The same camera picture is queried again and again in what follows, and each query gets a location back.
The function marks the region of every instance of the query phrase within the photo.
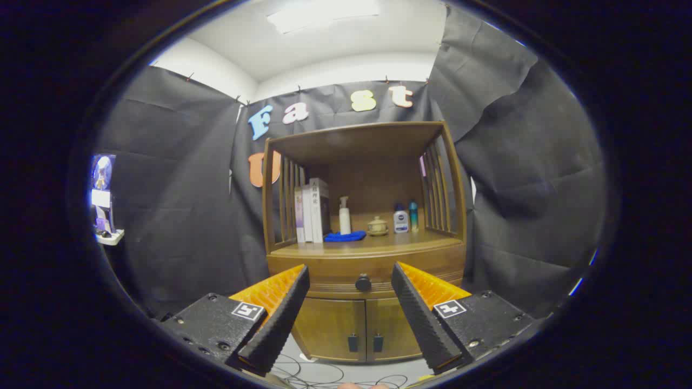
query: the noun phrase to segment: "small bottle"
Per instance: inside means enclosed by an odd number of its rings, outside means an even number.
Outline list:
[[[339,233],[341,235],[348,235],[351,233],[351,214],[348,208],[346,208],[348,196],[341,196],[339,200],[341,200],[341,207],[339,207]]]
[[[411,231],[418,232],[418,204],[415,200],[411,200],[408,204],[408,212],[411,214]]]
[[[401,203],[397,203],[394,207],[394,233],[408,232],[408,213],[403,210]]]

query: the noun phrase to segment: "ceiling light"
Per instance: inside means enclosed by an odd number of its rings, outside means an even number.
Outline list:
[[[317,0],[289,6],[266,18],[285,34],[313,24],[373,15],[379,15],[375,0]]]

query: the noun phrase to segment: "drawer knob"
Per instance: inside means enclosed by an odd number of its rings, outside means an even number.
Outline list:
[[[356,280],[356,289],[359,291],[369,291],[372,288],[372,282],[370,282],[370,277],[367,274],[361,274]]]

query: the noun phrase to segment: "wooden cabinet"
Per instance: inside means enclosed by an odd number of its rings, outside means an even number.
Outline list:
[[[276,169],[278,199],[272,189]],[[349,196],[352,230],[365,230],[380,216],[390,234],[358,242],[297,243],[293,192],[311,177],[329,185],[332,229],[338,228],[339,196]],[[270,274],[299,264],[309,269],[310,290],[293,326],[303,353],[351,362],[420,355],[392,289],[392,268],[401,261],[461,284],[466,207],[446,123],[376,123],[267,139],[262,179]],[[418,204],[419,231],[394,234],[394,205],[411,199]],[[355,287],[361,274],[372,283],[368,291]],[[357,336],[351,347],[349,336]]]
[[[292,333],[304,354],[322,359],[389,361],[421,354],[397,298],[306,298]],[[357,338],[355,350],[350,336]]]

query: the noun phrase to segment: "white book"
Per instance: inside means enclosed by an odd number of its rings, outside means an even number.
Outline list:
[[[305,232],[305,241],[312,242],[312,207],[310,206],[310,185],[303,185],[303,229]]]
[[[312,240],[322,243],[329,232],[329,189],[321,179],[310,179],[310,205],[312,207]]]
[[[302,187],[295,187],[294,193],[294,205],[295,210],[295,238],[298,243],[305,243],[305,227],[303,224],[303,202],[302,202]]]

